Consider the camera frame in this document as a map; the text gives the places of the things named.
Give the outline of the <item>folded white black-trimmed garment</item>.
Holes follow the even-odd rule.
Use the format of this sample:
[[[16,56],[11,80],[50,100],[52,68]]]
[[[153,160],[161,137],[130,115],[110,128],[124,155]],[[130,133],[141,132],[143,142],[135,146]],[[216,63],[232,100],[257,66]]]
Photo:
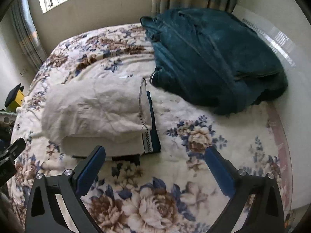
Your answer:
[[[65,137],[60,145],[61,152],[73,158],[83,158],[88,156],[96,146],[102,146],[105,149],[107,160],[129,155],[160,153],[161,144],[156,129],[155,113],[149,91],[147,91],[147,97],[152,120],[151,130],[126,142],[114,142],[104,137]]]

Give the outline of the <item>beige small garment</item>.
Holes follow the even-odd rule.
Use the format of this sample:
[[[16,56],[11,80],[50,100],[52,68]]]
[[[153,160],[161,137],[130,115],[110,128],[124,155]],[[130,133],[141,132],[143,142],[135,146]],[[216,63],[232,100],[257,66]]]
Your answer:
[[[54,143],[66,137],[126,142],[152,128],[146,81],[110,74],[55,85],[47,92],[41,123]]]

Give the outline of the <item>floral fleece blanket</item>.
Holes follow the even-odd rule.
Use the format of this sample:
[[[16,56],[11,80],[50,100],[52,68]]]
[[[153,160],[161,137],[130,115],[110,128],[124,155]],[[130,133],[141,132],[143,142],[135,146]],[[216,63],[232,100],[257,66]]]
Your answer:
[[[36,74],[17,112],[12,140],[26,148],[8,183],[13,210],[24,223],[37,173],[54,176],[77,161],[44,137],[41,115],[48,90],[57,84],[119,75],[149,78],[155,69],[152,45],[140,24],[102,28],[59,43]],[[138,160],[106,162],[90,192],[87,209],[105,232],[206,232],[228,199],[204,162],[213,145],[237,169],[275,175],[284,208],[292,194],[287,158],[280,152],[277,115],[270,104],[217,116],[182,98],[147,86],[161,151]]]

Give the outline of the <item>left striped curtain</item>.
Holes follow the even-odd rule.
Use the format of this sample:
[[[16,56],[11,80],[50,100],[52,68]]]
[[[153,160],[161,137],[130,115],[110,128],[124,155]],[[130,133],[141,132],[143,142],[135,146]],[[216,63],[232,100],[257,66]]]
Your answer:
[[[29,64],[38,71],[47,59],[34,25],[28,0],[14,0],[10,16],[19,45]]]

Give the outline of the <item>yellow box with black hat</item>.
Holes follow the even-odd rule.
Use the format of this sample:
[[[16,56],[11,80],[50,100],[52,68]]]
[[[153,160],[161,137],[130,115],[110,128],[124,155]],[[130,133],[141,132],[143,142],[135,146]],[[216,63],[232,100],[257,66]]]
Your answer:
[[[4,104],[6,111],[16,112],[16,109],[21,107],[24,99],[23,90],[24,86],[18,84],[9,92]]]

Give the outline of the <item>dark teal plush robe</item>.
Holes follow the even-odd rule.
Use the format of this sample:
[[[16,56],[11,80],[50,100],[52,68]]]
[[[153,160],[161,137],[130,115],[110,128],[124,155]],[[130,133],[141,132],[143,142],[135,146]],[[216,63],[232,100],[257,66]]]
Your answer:
[[[272,49],[233,14],[171,9],[140,22],[155,52],[150,83],[191,104],[229,115],[288,87]]]

